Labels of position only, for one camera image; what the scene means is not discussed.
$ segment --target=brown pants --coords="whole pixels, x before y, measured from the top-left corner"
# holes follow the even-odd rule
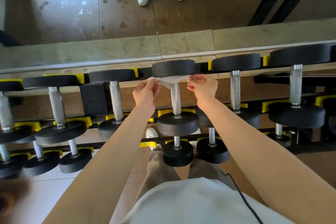
[[[168,166],[163,161],[162,149],[156,148],[149,155],[147,166],[147,176],[141,185],[134,204],[150,189],[169,181],[180,181],[180,177],[174,170],[174,167]],[[230,177],[223,173],[216,164],[208,163],[197,158],[194,153],[194,160],[190,164],[188,179],[204,177],[207,179],[216,179],[226,184],[233,190],[237,190]]]

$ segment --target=white shirt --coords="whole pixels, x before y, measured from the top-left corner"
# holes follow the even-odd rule
[[[264,224],[293,223],[244,194]],[[127,214],[125,223],[249,223],[259,222],[238,191],[206,178],[162,183],[147,191]]]

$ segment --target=person's right hand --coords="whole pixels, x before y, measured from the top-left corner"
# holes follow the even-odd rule
[[[205,74],[194,74],[188,77],[187,88],[195,92],[197,105],[201,109],[204,103],[215,97],[217,86],[217,80]]]

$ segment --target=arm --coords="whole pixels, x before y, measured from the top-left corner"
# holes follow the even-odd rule
[[[298,224],[334,222],[336,190],[215,99],[215,79],[194,76],[188,78],[188,89],[195,92],[197,105],[267,205]]]
[[[159,82],[141,82],[133,91],[136,107],[58,200],[43,224],[107,224],[134,162],[155,107]]]

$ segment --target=black cable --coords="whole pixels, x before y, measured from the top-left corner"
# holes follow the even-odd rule
[[[254,217],[257,219],[257,221],[259,222],[259,224],[264,224],[262,222],[262,220],[259,218],[258,214],[253,210],[253,208],[250,206],[250,204],[246,201],[246,198],[244,197],[244,195],[242,194],[242,192],[240,191],[240,189],[238,188],[237,184],[235,183],[235,180],[233,179],[233,177],[230,174],[226,174],[229,175],[229,177],[232,179],[234,186],[237,188],[241,198],[243,199],[244,203],[246,204],[246,206],[248,207],[248,209],[250,209],[250,211],[253,213]]]

